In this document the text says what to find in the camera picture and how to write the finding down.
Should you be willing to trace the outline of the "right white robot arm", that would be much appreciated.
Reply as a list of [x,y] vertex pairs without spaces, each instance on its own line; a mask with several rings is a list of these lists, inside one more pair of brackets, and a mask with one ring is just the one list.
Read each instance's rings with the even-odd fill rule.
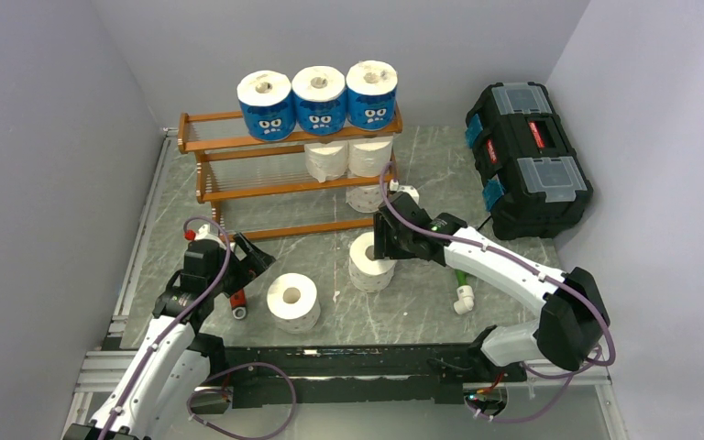
[[532,321],[483,330],[468,347],[468,367],[479,380],[503,369],[545,359],[576,373],[608,332],[597,283],[582,268],[569,272],[520,256],[447,213],[435,218],[405,192],[391,194],[373,215],[376,259],[421,259],[460,270],[508,294]]

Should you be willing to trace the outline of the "white roll sideways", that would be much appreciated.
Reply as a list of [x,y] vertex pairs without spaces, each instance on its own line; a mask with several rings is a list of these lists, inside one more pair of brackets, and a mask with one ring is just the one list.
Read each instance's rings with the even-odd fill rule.
[[391,160],[394,136],[350,139],[347,142],[347,174],[358,177],[378,176]]

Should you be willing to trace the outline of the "blue roll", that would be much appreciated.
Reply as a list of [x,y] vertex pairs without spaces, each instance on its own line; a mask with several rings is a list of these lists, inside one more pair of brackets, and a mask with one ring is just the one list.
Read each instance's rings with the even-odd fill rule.
[[398,75],[389,63],[363,60],[346,74],[347,120],[366,131],[383,129],[395,116]]
[[345,76],[331,66],[310,66],[291,81],[297,122],[304,132],[327,136],[340,131],[347,120]]
[[236,87],[236,96],[250,136],[279,141],[295,129],[291,79],[276,71],[254,71]]

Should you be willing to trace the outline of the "orange wooden two-tier shelf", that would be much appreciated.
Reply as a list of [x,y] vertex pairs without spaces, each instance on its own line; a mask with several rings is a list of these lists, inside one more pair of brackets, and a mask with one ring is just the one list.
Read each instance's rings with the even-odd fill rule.
[[225,204],[238,199],[293,193],[370,186],[374,177],[347,177],[319,182],[306,170],[304,146],[362,138],[382,138],[400,134],[402,112],[395,109],[395,119],[378,131],[346,126],[333,135],[318,137],[301,130],[281,141],[264,141],[250,135],[222,137],[219,126],[239,120],[240,111],[189,115],[182,113],[177,129],[177,145],[182,154],[195,159],[195,199],[209,204],[212,217],[225,217]]

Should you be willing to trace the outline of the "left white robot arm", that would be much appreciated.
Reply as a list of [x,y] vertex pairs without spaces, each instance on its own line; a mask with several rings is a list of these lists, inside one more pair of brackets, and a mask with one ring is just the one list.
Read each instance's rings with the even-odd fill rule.
[[216,234],[186,233],[183,263],[158,296],[141,346],[123,377],[90,419],[72,423],[67,439],[156,439],[201,384],[226,373],[222,337],[202,332],[215,299],[241,293],[275,258],[244,235],[232,247]]

